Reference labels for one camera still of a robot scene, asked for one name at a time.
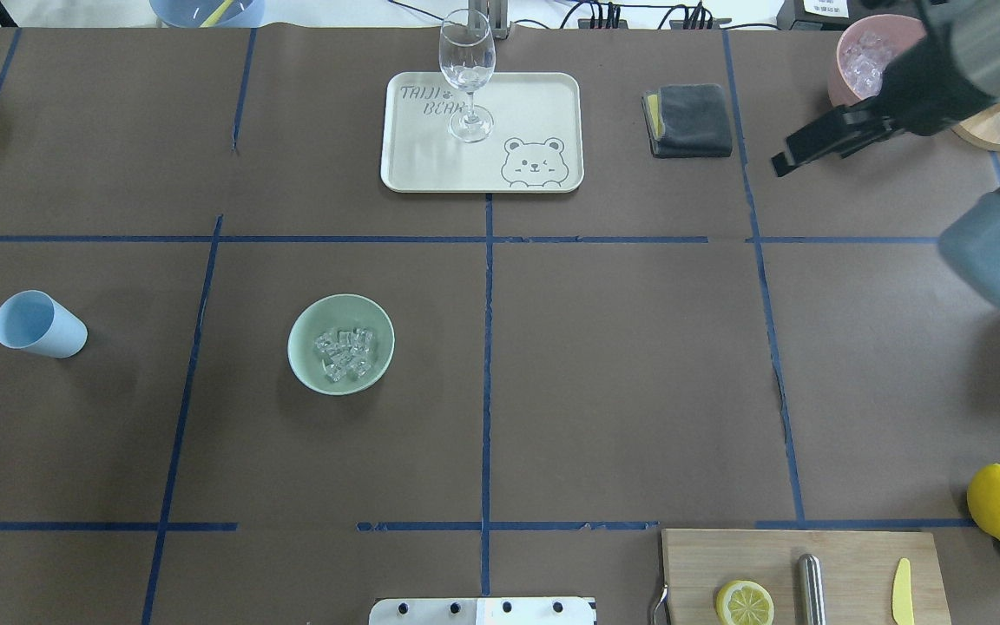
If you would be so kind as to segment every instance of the wine glass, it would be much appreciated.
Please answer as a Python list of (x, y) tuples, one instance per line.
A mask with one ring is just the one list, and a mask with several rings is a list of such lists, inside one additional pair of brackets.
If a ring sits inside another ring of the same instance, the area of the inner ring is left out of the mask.
[(451, 86), (469, 94), (469, 106), (450, 115), (450, 134), (467, 143), (484, 141), (492, 132), (492, 113), (473, 106), (473, 92), (496, 70), (496, 44), (484, 13), (457, 9), (442, 20), (437, 62)]

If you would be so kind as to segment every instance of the wine glass base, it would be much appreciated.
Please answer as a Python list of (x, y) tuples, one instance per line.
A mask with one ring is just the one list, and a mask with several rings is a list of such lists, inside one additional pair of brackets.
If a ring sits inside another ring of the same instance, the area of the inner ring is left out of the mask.
[(492, 113), (485, 107), (473, 107), (473, 114), (476, 120), (469, 122), (469, 116), (465, 111), (458, 111), (450, 115), (450, 135), (467, 142), (477, 143), (488, 139), (492, 134)]

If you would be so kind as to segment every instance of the bear face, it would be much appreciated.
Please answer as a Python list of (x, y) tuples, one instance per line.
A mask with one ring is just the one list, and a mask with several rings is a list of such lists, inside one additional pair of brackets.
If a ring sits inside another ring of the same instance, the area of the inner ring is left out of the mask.
[(551, 137), (541, 143), (527, 143), (513, 137), (503, 143), (508, 151), (500, 175), (512, 187), (560, 188), (569, 177), (569, 167), (563, 159), (566, 145)]

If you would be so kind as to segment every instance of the cutting board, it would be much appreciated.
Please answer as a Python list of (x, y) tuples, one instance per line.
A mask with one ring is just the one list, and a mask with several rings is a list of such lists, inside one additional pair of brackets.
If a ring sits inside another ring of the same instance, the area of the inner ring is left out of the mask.
[(769, 590), (775, 625), (805, 622), (797, 577), (805, 553), (820, 558), (828, 622), (893, 625), (893, 573), (906, 557), (917, 625), (951, 625), (932, 534), (798, 530), (663, 530), (671, 624), (719, 624), (715, 594), (733, 579), (753, 579)]

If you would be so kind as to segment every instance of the pink bowl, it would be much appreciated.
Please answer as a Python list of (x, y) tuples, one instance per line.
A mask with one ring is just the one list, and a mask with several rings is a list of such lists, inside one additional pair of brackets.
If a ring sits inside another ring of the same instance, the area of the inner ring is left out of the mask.
[(916, 17), (880, 13), (876, 16), (862, 17), (861, 20), (849, 25), (836, 46), (836, 53), (832, 56), (832, 68), (828, 74), (828, 99), (831, 100), (833, 107), (838, 107), (840, 104), (850, 107), (851, 104), (862, 100), (844, 78), (844, 70), (840, 68), (840, 56), (851, 44), (857, 43), (868, 30), (888, 38), (897, 56), (924, 39), (924, 24), (921, 24)]

